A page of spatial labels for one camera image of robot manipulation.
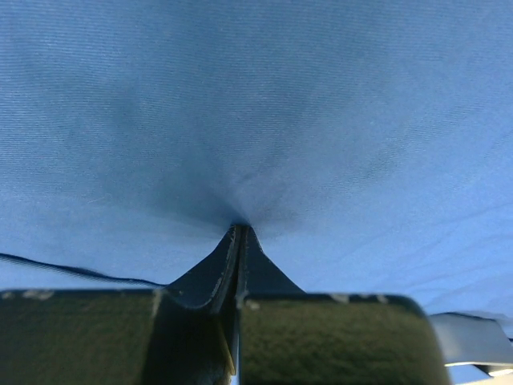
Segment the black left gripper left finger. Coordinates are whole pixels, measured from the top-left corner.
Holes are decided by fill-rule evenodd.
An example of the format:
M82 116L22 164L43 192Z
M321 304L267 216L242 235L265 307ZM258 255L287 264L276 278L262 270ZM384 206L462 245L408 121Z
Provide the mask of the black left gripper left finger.
M2 291L2 383L229 383L240 236L161 288Z

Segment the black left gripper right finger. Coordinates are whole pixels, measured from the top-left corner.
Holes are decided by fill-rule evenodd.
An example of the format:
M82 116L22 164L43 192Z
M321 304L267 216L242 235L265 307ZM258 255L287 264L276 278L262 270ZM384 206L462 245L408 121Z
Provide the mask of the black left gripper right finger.
M447 384L434 329L410 298L306 293L236 227L243 384Z

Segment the blue surgical drape cloth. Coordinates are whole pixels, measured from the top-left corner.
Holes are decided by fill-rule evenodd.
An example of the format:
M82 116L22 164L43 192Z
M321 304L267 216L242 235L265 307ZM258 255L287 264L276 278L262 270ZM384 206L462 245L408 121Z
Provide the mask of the blue surgical drape cloth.
M511 383L511 2L2 2L1 293L165 287L234 226Z

